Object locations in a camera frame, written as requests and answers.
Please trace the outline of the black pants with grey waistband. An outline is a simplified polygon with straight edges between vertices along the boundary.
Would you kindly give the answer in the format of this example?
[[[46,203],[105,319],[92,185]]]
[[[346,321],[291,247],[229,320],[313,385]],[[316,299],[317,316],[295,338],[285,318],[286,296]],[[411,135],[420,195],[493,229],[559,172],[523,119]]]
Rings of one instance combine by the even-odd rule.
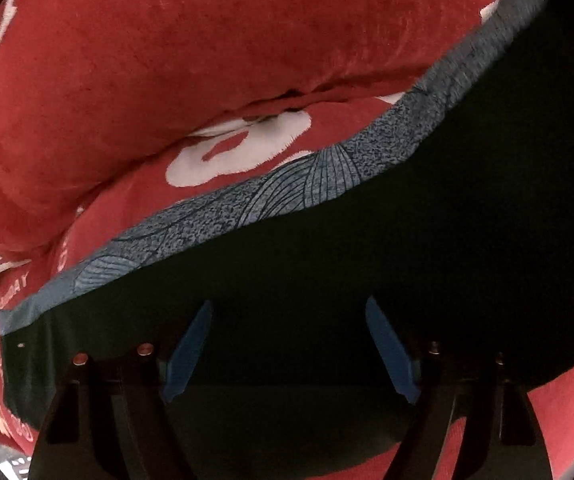
[[[18,310],[33,479],[574,479],[567,0],[488,23],[350,139],[174,206]],[[413,361],[393,388],[374,298]],[[167,365],[212,320],[185,391]]]

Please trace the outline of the red bedspread with white characters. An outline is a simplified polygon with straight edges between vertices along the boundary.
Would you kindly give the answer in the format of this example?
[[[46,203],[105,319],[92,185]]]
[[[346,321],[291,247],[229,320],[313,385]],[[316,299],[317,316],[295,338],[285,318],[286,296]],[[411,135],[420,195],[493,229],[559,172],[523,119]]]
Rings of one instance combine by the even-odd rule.
[[[196,130],[93,191],[66,228],[25,259],[0,259],[0,404],[10,437],[0,443],[34,454],[40,422],[8,402],[5,352],[8,318],[32,318],[69,301],[65,275],[119,236],[166,210],[210,193],[263,177],[322,148],[348,140],[409,90],[383,98],[320,102],[292,110],[236,117]]]

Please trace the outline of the red folded quilt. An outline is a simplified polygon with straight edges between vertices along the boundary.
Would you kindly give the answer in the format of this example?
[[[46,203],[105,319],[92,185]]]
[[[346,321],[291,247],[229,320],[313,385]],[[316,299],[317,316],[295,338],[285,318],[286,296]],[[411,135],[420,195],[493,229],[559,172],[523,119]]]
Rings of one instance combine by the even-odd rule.
[[[236,117],[397,93],[498,0],[3,0],[0,259]]]

